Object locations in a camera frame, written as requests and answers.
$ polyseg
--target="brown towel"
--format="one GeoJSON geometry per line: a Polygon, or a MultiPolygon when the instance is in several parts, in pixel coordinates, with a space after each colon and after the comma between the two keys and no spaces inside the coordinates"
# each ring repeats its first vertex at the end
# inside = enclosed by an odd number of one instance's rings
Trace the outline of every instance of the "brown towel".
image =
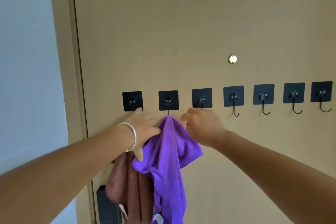
{"type": "Polygon", "coordinates": [[[123,205],[128,218],[125,224],[150,224],[153,216],[153,180],[132,167],[133,152],[124,152],[115,159],[106,184],[107,197],[123,205]]]}

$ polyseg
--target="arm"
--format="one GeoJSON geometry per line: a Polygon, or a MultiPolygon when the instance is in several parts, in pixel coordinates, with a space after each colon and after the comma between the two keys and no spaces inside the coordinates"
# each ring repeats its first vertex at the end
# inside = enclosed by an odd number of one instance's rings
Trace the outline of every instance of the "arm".
{"type": "MultiPolygon", "coordinates": [[[[137,109],[126,122],[137,132],[134,153],[160,133],[154,121],[137,109]]],[[[134,143],[132,130],[120,125],[61,148],[0,176],[0,223],[50,223],[113,159],[134,143]]]]}
{"type": "Polygon", "coordinates": [[[190,108],[191,137],[230,159],[295,224],[336,223],[336,179],[227,130],[210,110],[190,108]]]}

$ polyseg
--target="white tag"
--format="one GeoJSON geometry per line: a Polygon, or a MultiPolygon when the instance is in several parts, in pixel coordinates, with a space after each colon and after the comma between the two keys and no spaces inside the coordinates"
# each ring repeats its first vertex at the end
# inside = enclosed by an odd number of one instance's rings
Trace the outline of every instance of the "white tag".
{"type": "Polygon", "coordinates": [[[121,211],[125,214],[126,218],[128,218],[124,206],[123,205],[119,205],[119,207],[120,207],[121,211]]]}
{"type": "Polygon", "coordinates": [[[157,213],[157,214],[154,215],[153,220],[156,220],[156,222],[158,224],[162,224],[163,223],[163,218],[162,218],[161,214],[159,214],[159,213],[157,213]]]}

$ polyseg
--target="bracelet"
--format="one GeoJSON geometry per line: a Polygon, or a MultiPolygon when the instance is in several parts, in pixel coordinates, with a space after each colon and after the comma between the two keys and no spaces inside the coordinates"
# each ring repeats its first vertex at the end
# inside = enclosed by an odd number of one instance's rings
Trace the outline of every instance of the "bracelet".
{"type": "Polygon", "coordinates": [[[134,129],[134,127],[130,123],[127,123],[127,122],[119,123],[117,126],[119,126],[119,125],[126,125],[126,126],[128,126],[132,130],[132,132],[133,132],[133,135],[134,135],[134,144],[133,144],[132,148],[130,148],[127,151],[125,151],[125,152],[129,152],[129,151],[131,151],[131,150],[134,149],[135,144],[136,144],[136,132],[135,132],[135,129],[134,129]]]}

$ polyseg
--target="purple towel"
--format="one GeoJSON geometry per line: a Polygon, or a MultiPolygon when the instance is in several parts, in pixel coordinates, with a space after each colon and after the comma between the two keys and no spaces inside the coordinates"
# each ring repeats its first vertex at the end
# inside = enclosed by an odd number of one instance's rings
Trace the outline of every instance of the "purple towel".
{"type": "Polygon", "coordinates": [[[161,133],[151,137],[143,148],[144,161],[134,158],[132,166],[154,180],[153,216],[159,213],[164,224],[183,224],[187,199],[183,188],[181,168],[203,155],[198,143],[173,117],[165,117],[161,133]]]}

